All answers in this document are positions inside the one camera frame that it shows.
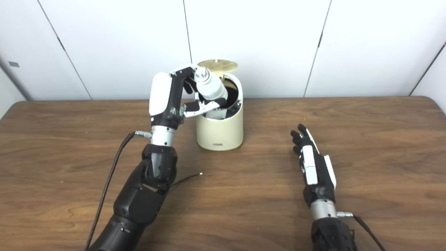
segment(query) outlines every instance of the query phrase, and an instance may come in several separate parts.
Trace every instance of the white wall panel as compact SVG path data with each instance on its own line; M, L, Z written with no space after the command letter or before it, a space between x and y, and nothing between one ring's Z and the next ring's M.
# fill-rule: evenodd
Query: white wall panel
M437 102L446 113L446 50L443 49L426 72L413 96L427 96Z
M446 41L446 0L333 0L306 96L408 95Z
M0 0L0 65L32 100L90 99L36 0Z
M192 60L236 61L245 97L302 97L329 3L185 0Z
M148 99L190 63L182 0L40 0L93 99Z
M25 98L0 67L0 119L9 108Z

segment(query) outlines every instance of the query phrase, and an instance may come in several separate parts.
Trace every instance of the robotic hand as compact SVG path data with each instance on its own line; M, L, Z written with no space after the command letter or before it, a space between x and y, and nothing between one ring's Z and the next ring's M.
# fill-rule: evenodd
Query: robotic hand
M304 173L304 199L314 220L311 227L313 251L356 251L353 231L338 218L353 215L336 212L336 177L330 157L319 153L311 133L304 125L299 124L297 128L302 135L292 130L291 136L295 144L293 150L299 156Z
M205 100L181 106L183 89L199 92ZM150 138L142 161L131 173L114 205L114 214L88 251L132 251L144 229L157 217L177 175L173 138L185 117L197 116L226 104L227 91L219 77L206 68L188 65L153 78L149 113L152 132L130 134Z

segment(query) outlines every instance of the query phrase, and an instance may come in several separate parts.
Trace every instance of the wire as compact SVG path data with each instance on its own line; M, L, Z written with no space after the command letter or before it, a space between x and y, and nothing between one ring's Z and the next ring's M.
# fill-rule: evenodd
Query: wire
M102 206L104 205L105 195L107 194L108 186L110 185L110 181L112 180L113 173L115 172L116 169L116 164L118 163L119 160L119 155L121 155L121 152L124 149L125 145L127 145L127 143L133 138L133 136L135 136L135 132L128 134L127 137L124 139L124 141L121 143L118 152L116 153L115 160L113 161L113 165L111 166L107 181L105 182L101 200L99 201L98 211L96 212L96 217L95 220L93 221L93 226L91 226L90 235L88 236L87 244L85 245L84 251L87 251L87 249L90 247L91 239L93 238L93 234L95 233L96 225L98 224L99 216L101 215Z
M170 188L172 188L173 186L176 186L176 185L178 185L179 183L182 183L182 182L184 182L184 181L186 181L186 180L188 180L188 179L190 179L190 178L193 178L193 177L195 177L195 176L198 176L198 175L203 175L203 173L201 172L201 173L197 173L197 174L194 174L194 175L191 175L191 176L187 176L186 178L181 179L181 180L179 180L179 181L173 183L172 185L170 185Z
M372 233L372 230L370 230L370 228L367 226L367 224L365 224L365 222L361 219L361 217L353 215L353 218L355 218L355 220L370 234L370 236L373 238L376 244L378 244L378 246L380 247L381 251L386 251L383 245L381 245L378 238Z

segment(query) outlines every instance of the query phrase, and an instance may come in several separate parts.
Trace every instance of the wooden table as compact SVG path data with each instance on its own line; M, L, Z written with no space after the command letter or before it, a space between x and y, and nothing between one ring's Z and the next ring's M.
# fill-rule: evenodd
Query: wooden table
M304 123L336 173L337 209L361 216L388 251L446 250L446 117L425 97L247 99L232 151L176 134L178 177L137 250L310 251L311 214L291 129ZM0 250L83 249L127 133L150 130L148 102L20 102L0 121ZM100 232L148 143L135 138L113 177ZM376 251L352 219L360 251Z

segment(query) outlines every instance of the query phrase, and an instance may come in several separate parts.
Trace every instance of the yellow lid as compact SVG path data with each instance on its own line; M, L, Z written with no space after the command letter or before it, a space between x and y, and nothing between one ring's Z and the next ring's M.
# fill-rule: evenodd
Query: yellow lid
M217 74L220 77L223 76L223 73L231 72L238 67L236 62L227 59L209 59L201 61L197 65L206 67L211 72Z

